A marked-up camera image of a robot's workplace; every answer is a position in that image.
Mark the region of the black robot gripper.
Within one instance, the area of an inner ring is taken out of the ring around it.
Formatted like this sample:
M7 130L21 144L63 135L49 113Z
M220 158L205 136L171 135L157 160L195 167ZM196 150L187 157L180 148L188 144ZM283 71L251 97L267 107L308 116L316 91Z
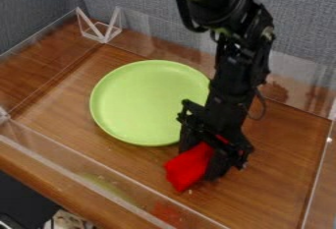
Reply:
M231 167L241 169L253 151L253 145L241 131L255 97L249 80L251 65L228 56L216 61L215 75L209 81L207 103L183 101L177 115L181 123L179 152L199 143L213 148L204 179L220 178Z

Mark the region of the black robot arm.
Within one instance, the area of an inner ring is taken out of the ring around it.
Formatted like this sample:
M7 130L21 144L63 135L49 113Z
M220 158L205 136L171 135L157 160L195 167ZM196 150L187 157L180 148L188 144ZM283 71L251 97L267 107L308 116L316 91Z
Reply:
M213 181L248 162L253 145L241 126L269 75L273 18L257 0L176 0L185 28L216 43L215 74L205 104L183 101L179 152L196 158L192 178Z

